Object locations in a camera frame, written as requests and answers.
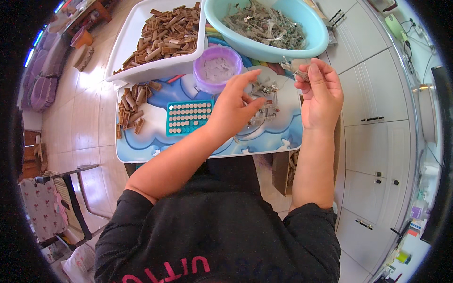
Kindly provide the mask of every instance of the seat cushion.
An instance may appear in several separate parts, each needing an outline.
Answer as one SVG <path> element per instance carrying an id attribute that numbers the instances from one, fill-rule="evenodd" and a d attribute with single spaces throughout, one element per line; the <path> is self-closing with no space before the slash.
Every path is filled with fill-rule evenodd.
<path id="1" fill-rule="evenodd" d="M 42 71 L 44 76 L 61 74 L 61 70 L 66 63 L 64 56 L 69 48 L 69 44 L 62 38 L 57 38 L 52 48 L 48 52 L 48 56 L 43 63 Z"/>
<path id="2" fill-rule="evenodd" d="M 43 43 L 43 49 L 49 51 L 55 43 L 57 36 L 57 34 L 49 34 Z"/>
<path id="3" fill-rule="evenodd" d="M 44 42 L 46 41 L 47 36 L 49 35 L 49 32 L 47 29 L 43 32 L 43 35 L 41 35 L 41 38 L 39 39 L 38 44 L 36 45 L 35 50 L 41 50 L 43 49 Z"/>
<path id="4" fill-rule="evenodd" d="M 43 112 L 55 100 L 57 78 L 40 77 L 36 80 L 30 97 L 30 104 L 36 112 Z"/>

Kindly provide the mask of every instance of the hand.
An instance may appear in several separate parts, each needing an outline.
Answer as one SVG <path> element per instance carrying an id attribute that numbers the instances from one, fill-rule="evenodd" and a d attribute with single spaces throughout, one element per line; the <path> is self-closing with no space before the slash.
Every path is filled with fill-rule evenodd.
<path id="1" fill-rule="evenodd" d="M 322 60 L 312 58 L 310 65 L 300 65 L 308 72 L 310 84 L 296 76 L 294 86 L 304 94 L 302 123 L 304 129 L 332 135 L 343 106 L 343 90 L 337 72 Z"/>
<path id="2" fill-rule="evenodd" d="M 253 99 L 244 92 L 245 87 L 254 82 L 261 70 L 232 77 L 225 89 L 217 99 L 211 117 L 206 125 L 212 137 L 222 143 L 233 137 L 247 124 L 247 122 L 263 106 L 266 99 L 263 97 Z"/>

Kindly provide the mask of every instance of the finger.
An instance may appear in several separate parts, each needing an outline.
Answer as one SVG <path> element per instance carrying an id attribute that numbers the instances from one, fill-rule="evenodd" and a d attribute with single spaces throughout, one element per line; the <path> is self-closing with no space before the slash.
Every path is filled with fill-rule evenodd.
<path id="1" fill-rule="evenodd" d="M 340 78 L 338 77 L 337 72 L 323 60 L 312 58 L 311 63 L 315 63 L 318 66 L 318 68 L 321 70 L 321 73 L 324 74 L 327 82 L 340 82 Z"/>
<path id="2" fill-rule="evenodd" d="M 305 82 L 304 78 L 302 78 L 301 76 L 296 76 L 296 80 L 299 82 Z"/>
<path id="3" fill-rule="evenodd" d="M 250 97 L 247 93 L 242 94 L 242 100 L 247 102 L 247 104 L 251 103 L 253 101 L 253 98 Z"/>
<path id="4" fill-rule="evenodd" d="M 329 90 L 324 82 L 323 75 L 318 65 L 312 63 L 308 70 L 308 78 L 310 79 L 313 95 L 316 99 L 325 100 L 329 97 Z"/>
<path id="5" fill-rule="evenodd" d="M 299 70 L 302 72 L 308 72 L 308 67 L 310 64 L 299 65 Z"/>
<path id="6" fill-rule="evenodd" d="M 295 82 L 294 86 L 302 91 L 302 93 L 307 93 L 310 91 L 311 86 L 308 82 Z"/>
<path id="7" fill-rule="evenodd" d="M 250 120 L 258 110 L 264 105 L 266 99 L 264 97 L 259 97 L 249 103 L 246 107 L 242 108 L 243 111 L 247 113 L 247 118 Z"/>
<path id="8" fill-rule="evenodd" d="M 230 88 L 242 93 L 250 82 L 256 81 L 256 78 L 259 74 L 261 74 L 261 69 L 248 71 L 246 73 L 237 75 L 237 78 L 230 83 Z"/>
<path id="9" fill-rule="evenodd" d="M 307 91 L 306 93 L 302 92 L 304 95 L 304 101 L 305 100 L 310 100 L 313 98 L 313 90 L 310 89 L 309 91 Z"/>

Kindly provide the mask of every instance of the power cord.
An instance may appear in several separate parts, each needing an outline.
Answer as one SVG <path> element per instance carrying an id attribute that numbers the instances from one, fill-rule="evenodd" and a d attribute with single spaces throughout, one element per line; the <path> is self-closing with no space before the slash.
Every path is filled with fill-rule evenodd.
<path id="1" fill-rule="evenodd" d="M 408 22 L 411 23 L 409 30 L 406 31 L 406 30 L 403 28 L 403 30 L 404 30 L 404 32 L 405 32 L 406 34 L 407 34 L 413 27 L 417 26 L 417 24 L 414 23 L 414 20 L 413 20 L 412 18 L 409 18 L 408 21 L 404 21 L 404 22 L 402 22 L 402 23 L 400 23 L 400 24 L 401 24 L 401 26 L 403 26 L 404 23 L 408 23 Z"/>
<path id="2" fill-rule="evenodd" d="M 405 40 L 404 41 L 404 53 L 406 53 L 407 56 L 409 56 L 409 59 L 407 59 L 407 61 L 409 62 L 409 71 L 411 74 L 414 74 L 414 66 L 412 64 L 412 48 L 410 47 L 410 42 L 409 40 Z M 410 55 L 407 53 L 406 51 L 406 46 L 409 47 L 409 50 L 410 50 Z"/>
<path id="3" fill-rule="evenodd" d="M 429 65 L 429 62 L 431 61 L 431 58 L 433 57 L 433 55 L 434 55 L 434 53 L 431 54 L 431 56 L 430 56 L 429 59 L 428 59 L 428 63 L 426 63 L 425 73 L 423 74 L 422 84 L 424 83 L 424 77 L 426 76 L 426 71 L 428 70 L 428 65 Z"/>

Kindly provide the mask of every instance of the wooden furniture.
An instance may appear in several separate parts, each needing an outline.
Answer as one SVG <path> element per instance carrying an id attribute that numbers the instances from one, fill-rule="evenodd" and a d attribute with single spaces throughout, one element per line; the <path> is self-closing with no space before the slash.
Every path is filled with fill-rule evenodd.
<path id="1" fill-rule="evenodd" d="M 67 32 L 71 36 L 74 36 L 76 33 L 73 31 L 73 29 L 79 23 L 81 23 L 87 15 L 89 15 L 94 10 L 97 10 L 99 12 L 99 19 L 105 19 L 108 23 L 112 20 L 112 17 L 110 16 L 109 12 L 104 8 L 104 6 L 102 5 L 102 3 L 99 0 L 88 0 L 85 10 L 83 10 L 83 11 L 79 12 L 77 15 L 73 16 L 75 18 L 71 22 L 69 22 L 65 32 Z M 88 30 L 99 19 L 90 22 L 87 26 L 85 26 L 85 29 Z"/>
<path id="2" fill-rule="evenodd" d="M 43 143 L 35 145 L 33 147 L 33 153 L 36 160 L 36 166 L 39 169 L 40 175 L 42 175 L 42 173 L 47 170 L 48 165 L 46 145 Z"/>
<path id="3" fill-rule="evenodd" d="M 36 131 L 26 130 L 24 132 L 24 159 L 22 162 L 22 176 L 21 178 L 19 178 L 19 181 L 27 178 L 35 178 L 41 175 L 41 166 L 36 163 L 36 157 L 34 153 L 37 135 L 40 135 L 40 133 Z"/>

